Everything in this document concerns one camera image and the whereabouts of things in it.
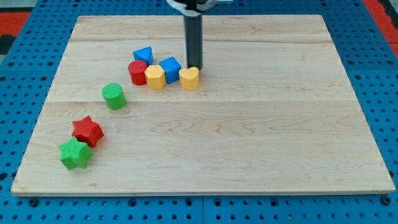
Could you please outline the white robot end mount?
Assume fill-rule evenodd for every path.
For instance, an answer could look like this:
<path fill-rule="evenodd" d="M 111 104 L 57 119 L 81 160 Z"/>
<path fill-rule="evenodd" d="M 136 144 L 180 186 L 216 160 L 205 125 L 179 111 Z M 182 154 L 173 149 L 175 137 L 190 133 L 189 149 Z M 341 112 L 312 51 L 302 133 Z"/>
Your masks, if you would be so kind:
<path fill-rule="evenodd" d="M 232 4 L 233 0 L 167 0 L 167 4 L 184 16 L 199 16 L 216 5 Z"/>

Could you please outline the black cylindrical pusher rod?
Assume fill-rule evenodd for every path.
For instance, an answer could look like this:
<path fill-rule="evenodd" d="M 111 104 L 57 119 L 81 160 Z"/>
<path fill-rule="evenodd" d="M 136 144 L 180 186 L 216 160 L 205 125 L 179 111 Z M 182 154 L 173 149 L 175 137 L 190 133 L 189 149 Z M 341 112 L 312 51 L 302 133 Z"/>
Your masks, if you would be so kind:
<path fill-rule="evenodd" d="M 202 15 L 184 16 L 187 66 L 188 68 L 196 67 L 199 70 L 203 67 L 202 21 Z"/>

